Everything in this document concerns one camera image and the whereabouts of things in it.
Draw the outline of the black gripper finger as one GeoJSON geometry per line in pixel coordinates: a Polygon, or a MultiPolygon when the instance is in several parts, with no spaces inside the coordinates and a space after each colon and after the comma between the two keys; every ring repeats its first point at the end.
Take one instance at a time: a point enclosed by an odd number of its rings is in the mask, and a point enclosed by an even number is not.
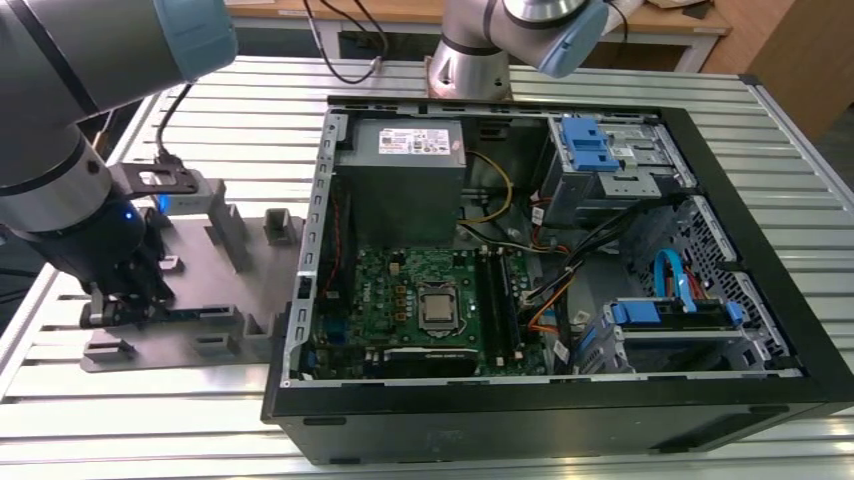
{"type": "Polygon", "coordinates": [[[175,294],[162,278],[144,279],[138,289],[138,307],[146,321],[164,321],[175,294]]]}
{"type": "Polygon", "coordinates": [[[95,283],[84,285],[90,300],[83,305],[79,326],[82,329],[103,329],[140,324],[146,320],[146,310],[112,299],[102,293],[95,283]]]}

